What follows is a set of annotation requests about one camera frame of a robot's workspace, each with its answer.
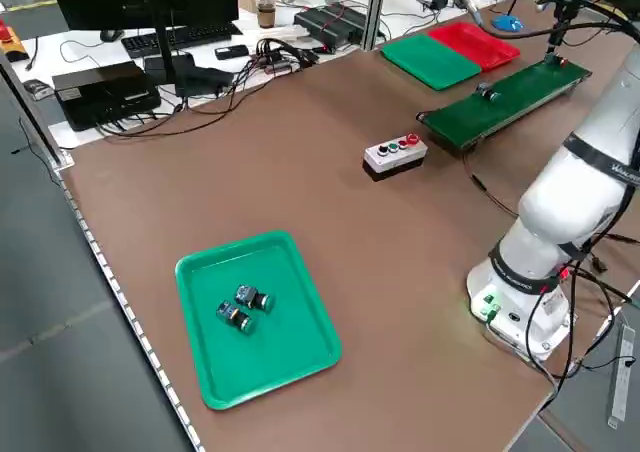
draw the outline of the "table surface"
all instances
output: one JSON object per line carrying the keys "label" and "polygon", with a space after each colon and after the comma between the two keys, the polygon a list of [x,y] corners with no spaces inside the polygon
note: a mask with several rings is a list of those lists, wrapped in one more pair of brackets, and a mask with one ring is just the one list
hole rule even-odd
{"label": "table surface", "polygon": [[[532,28],[552,23],[530,1],[517,13]],[[205,447],[417,451],[428,444],[495,451],[536,413],[549,384],[485,340],[464,286],[511,219],[415,121],[417,112],[464,97],[480,81],[539,60],[546,49],[540,38],[517,45],[520,59],[441,93],[379,52],[355,52],[269,84],[237,113],[200,131],[99,141],[74,152],[65,183]],[[515,203],[630,47],[624,37],[601,35],[566,51],[593,77],[486,141],[471,158],[495,195]],[[282,104],[287,108],[278,120],[264,120]],[[165,127],[177,131],[202,121],[185,112]],[[373,183],[361,169],[363,150],[409,132],[430,146],[424,165]],[[621,233],[637,229],[639,214],[637,207],[627,214]],[[187,254],[273,229],[297,241],[342,339],[343,359],[214,412],[200,397],[174,266]],[[630,289],[640,274],[639,252],[605,244],[601,256],[615,285]],[[606,312],[592,292],[578,291],[578,351]],[[565,347],[549,361],[556,372]]]}
{"label": "table surface", "polygon": [[[345,4],[353,7],[362,13],[366,13],[366,4],[369,0],[343,0]],[[324,0],[295,0],[296,7],[285,6],[280,4],[278,6],[276,14],[276,26],[286,26],[293,24],[293,18],[295,14],[300,12],[302,7],[315,7],[324,4]],[[493,3],[492,0],[478,0],[480,6],[488,6]],[[428,14],[422,11],[421,5],[414,0],[385,0],[382,17],[384,21],[381,24],[381,30],[388,34],[390,29],[392,37],[398,37],[402,35],[407,29],[415,26],[421,26],[422,24],[428,24],[431,19],[421,19],[420,17],[427,17]],[[448,20],[452,17],[461,15],[462,11],[453,7],[448,7],[442,11],[438,20]],[[243,32],[244,35],[234,36],[229,41],[216,42],[213,44],[202,45],[198,47],[185,48],[185,52],[189,52],[193,55],[196,65],[199,67],[214,67],[220,70],[228,72],[238,72],[246,64],[247,58],[238,58],[225,61],[219,61],[216,59],[213,53],[214,49],[218,47],[224,47],[228,45],[246,44],[250,50],[255,48],[255,44],[261,37],[261,33],[264,29],[260,29],[258,26],[257,16],[245,10],[239,9],[239,19],[235,21],[236,26]],[[151,29],[127,30],[125,36],[135,36],[138,33],[144,34],[152,32]],[[69,42],[62,46],[62,52],[67,60],[73,61],[71,63],[66,62],[61,56],[61,44],[68,40],[74,40],[80,44],[95,45],[100,44],[99,33],[96,31],[71,31],[60,34],[53,34],[49,36],[43,36],[39,39],[39,52],[38,59],[35,62],[31,71],[26,70],[27,62],[14,63],[14,69],[21,82],[25,82],[29,79],[39,79],[51,86],[53,86],[52,77],[55,75],[66,74],[70,72],[77,72],[80,70],[86,70],[96,67],[96,63],[100,66],[106,66],[111,64],[117,64],[121,62],[129,61],[130,58],[126,53],[122,44],[118,42],[104,43],[98,47],[83,47],[77,43]],[[299,47],[314,47],[321,45],[313,39],[306,38],[292,42]],[[31,55],[35,50],[35,39],[24,41],[27,52]],[[322,55],[320,59],[322,62],[328,61],[357,49],[353,46],[347,50],[338,52],[333,56]],[[142,59],[136,59],[135,62],[142,67]],[[271,80],[272,76],[264,74],[262,72],[253,75],[247,81],[247,88],[253,87],[268,80]],[[160,107],[155,109],[156,112],[171,112],[173,109],[172,104],[177,104],[180,100],[173,94],[175,89],[171,85],[163,86],[160,89],[160,94],[163,97],[163,102]],[[208,102],[212,98],[203,99],[190,99],[190,105],[197,105],[200,103]],[[138,123],[136,121],[123,121],[123,126],[126,128],[135,127]],[[103,138],[103,135],[96,129],[88,129],[82,132],[75,132],[71,129],[69,124],[64,121],[56,124],[51,124],[50,129],[53,137],[58,142],[58,145],[66,148],[74,148],[80,144],[92,142]]]}

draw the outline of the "power strip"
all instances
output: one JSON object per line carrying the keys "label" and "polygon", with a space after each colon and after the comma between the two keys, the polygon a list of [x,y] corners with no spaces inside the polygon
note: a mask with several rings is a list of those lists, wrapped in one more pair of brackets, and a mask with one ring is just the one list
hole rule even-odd
{"label": "power strip", "polygon": [[[631,327],[622,325],[620,337],[618,338],[618,356],[633,356],[633,342],[636,338],[636,331]],[[627,396],[629,394],[629,381],[631,380],[631,367],[627,367],[625,362],[628,359],[618,359],[614,362],[615,367],[611,378],[611,413],[607,424],[612,429],[617,429],[620,422],[624,422],[627,413]]]}
{"label": "power strip", "polygon": [[376,182],[422,165],[427,146],[416,134],[389,140],[364,150],[362,167]]}

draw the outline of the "green board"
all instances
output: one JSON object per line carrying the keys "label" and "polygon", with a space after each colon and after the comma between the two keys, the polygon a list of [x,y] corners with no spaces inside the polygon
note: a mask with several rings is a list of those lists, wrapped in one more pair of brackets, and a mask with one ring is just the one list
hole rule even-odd
{"label": "green board", "polygon": [[448,107],[425,112],[418,119],[456,151],[506,127],[591,75],[586,69],[544,61],[492,84],[499,96],[489,101],[474,93]]}
{"label": "green board", "polygon": [[[269,232],[198,252],[176,281],[204,402],[227,409],[334,365],[340,339],[289,234]],[[235,303],[239,285],[275,299],[269,312]],[[254,322],[250,334],[216,315],[229,301]]]}
{"label": "green board", "polygon": [[482,72],[479,65],[426,35],[385,45],[382,55],[435,90],[446,89]]}

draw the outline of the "gray floor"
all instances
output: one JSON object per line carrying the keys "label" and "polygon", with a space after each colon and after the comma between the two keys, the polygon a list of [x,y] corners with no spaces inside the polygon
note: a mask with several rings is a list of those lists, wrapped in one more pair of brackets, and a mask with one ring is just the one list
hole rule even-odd
{"label": "gray floor", "polygon": [[[65,27],[56,8],[7,18],[23,38]],[[10,154],[26,142],[1,99],[0,450],[190,450],[60,190],[28,150]],[[55,102],[45,108],[50,123],[59,120]],[[640,326],[639,314],[627,316]],[[607,341],[591,363],[608,360],[614,346]],[[551,412],[591,450],[636,450],[640,372],[632,374],[628,421],[613,431],[610,370],[580,373]],[[536,419],[512,450],[569,448]]]}

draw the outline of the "black device box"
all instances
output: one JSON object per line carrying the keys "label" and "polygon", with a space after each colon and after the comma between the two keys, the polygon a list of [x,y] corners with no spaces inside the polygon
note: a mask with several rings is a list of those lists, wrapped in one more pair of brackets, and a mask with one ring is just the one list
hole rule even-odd
{"label": "black device box", "polygon": [[56,98],[75,131],[149,112],[160,94],[133,62],[53,77]]}
{"label": "black device box", "polygon": [[293,23],[307,29],[311,37],[326,46],[338,48],[362,42],[366,19],[364,14],[349,7],[332,4],[300,12]]}

